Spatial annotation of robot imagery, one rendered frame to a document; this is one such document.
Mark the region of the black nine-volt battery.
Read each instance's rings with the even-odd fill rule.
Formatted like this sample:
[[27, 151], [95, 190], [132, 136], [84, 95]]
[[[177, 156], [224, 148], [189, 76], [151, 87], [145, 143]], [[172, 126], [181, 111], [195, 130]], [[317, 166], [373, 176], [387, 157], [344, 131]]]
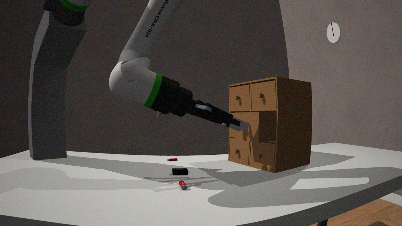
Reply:
[[187, 168], [172, 168], [173, 175], [188, 175]]

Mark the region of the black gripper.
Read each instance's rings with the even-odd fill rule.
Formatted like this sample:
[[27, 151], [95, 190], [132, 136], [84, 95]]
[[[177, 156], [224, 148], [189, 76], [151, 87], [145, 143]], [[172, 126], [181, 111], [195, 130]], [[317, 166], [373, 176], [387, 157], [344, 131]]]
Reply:
[[242, 130], [247, 132], [249, 127], [249, 123], [233, 117], [232, 114], [216, 108], [209, 103], [205, 104], [200, 100], [193, 100], [192, 91], [182, 87], [180, 87], [179, 99], [170, 113], [179, 117], [183, 117], [188, 113], [190, 115], [204, 118], [205, 120], [222, 124], [237, 131]]

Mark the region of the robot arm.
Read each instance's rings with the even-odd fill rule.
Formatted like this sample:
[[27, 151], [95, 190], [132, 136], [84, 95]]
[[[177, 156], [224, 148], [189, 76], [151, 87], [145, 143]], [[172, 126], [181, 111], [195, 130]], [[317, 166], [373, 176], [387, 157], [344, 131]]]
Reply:
[[[75, 27], [93, 0], [43, 0], [43, 9], [52, 11], [59, 23]], [[157, 45], [170, 21], [185, 0], [150, 0], [139, 23], [112, 70], [109, 86], [122, 101], [143, 105], [161, 114], [169, 114], [180, 95], [180, 83], [149, 69]]]

